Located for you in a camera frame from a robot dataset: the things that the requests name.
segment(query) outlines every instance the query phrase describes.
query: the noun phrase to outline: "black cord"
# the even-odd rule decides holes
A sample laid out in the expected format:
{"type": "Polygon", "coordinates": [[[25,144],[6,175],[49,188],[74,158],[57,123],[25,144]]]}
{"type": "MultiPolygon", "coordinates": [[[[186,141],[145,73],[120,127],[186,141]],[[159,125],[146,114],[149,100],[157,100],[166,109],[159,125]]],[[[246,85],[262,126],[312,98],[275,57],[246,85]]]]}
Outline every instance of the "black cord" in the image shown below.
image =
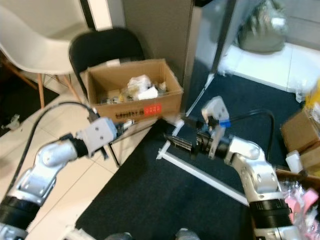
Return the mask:
{"type": "Polygon", "coordinates": [[[255,115],[267,115],[270,118],[271,121],[271,129],[270,129],[270,135],[269,135],[269,141],[268,141],[268,147],[266,150],[266,161],[269,162],[270,159],[270,152],[271,152],[271,147],[272,147],[272,142],[274,138],[274,132],[275,132],[275,117],[272,113],[272,111],[267,110],[267,109],[256,109],[256,110],[251,110],[245,114],[239,115],[239,116],[233,116],[230,117],[230,122],[236,122],[242,119],[250,118],[255,115]]]}
{"type": "Polygon", "coordinates": [[[28,140],[27,140],[27,142],[26,142],[26,145],[25,145],[24,151],[23,151],[23,153],[22,153],[22,156],[21,156],[20,162],[19,162],[19,164],[18,164],[18,167],[17,167],[17,169],[16,169],[16,171],[15,171],[15,173],[14,173],[14,175],[13,175],[13,178],[12,178],[12,180],[11,180],[11,182],[10,182],[10,185],[9,185],[9,187],[8,187],[6,193],[5,193],[6,195],[8,194],[8,192],[10,191],[10,189],[14,186],[14,184],[15,184],[15,182],[16,182],[16,180],[17,180],[17,177],[18,177],[18,175],[19,175],[19,173],[20,173],[20,170],[21,170],[21,168],[22,168],[22,166],[23,166],[23,164],[24,164],[25,158],[26,158],[26,156],[27,156],[27,153],[28,153],[29,148],[30,148],[30,145],[31,145],[32,138],[34,137],[36,128],[37,128],[40,120],[43,118],[44,115],[46,115],[46,113],[48,113],[48,112],[51,111],[52,109],[55,109],[55,108],[57,108],[57,107],[60,107],[61,105],[66,105],[66,104],[78,105],[78,106],[81,106],[81,107],[87,109],[88,112],[90,112],[90,113],[97,114],[91,107],[89,107],[89,106],[87,106],[87,105],[85,105],[85,104],[83,104],[83,103],[76,102],[76,101],[63,101],[63,102],[59,102],[58,104],[53,105],[53,106],[49,107],[48,109],[44,110],[43,113],[41,113],[41,115],[37,118],[37,120],[36,120],[35,123],[33,124],[33,127],[32,127],[32,129],[31,129],[29,138],[28,138],[28,140]]]}

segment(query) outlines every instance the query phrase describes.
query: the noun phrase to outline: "white plastic chair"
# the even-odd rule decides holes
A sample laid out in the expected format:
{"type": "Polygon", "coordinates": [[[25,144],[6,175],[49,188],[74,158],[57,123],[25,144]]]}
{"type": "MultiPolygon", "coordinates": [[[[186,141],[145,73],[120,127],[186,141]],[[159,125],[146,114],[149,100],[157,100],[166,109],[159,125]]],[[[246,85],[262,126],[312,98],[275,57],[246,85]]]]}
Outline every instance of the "white plastic chair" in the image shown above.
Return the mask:
{"type": "Polygon", "coordinates": [[[0,49],[19,69],[37,73],[41,108],[45,107],[42,74],[63,75],[63,81],[81,102],[66,75],[73,72],[69,60],[69,41],[44,37],[18,16],[0,5],[0,49]]]}

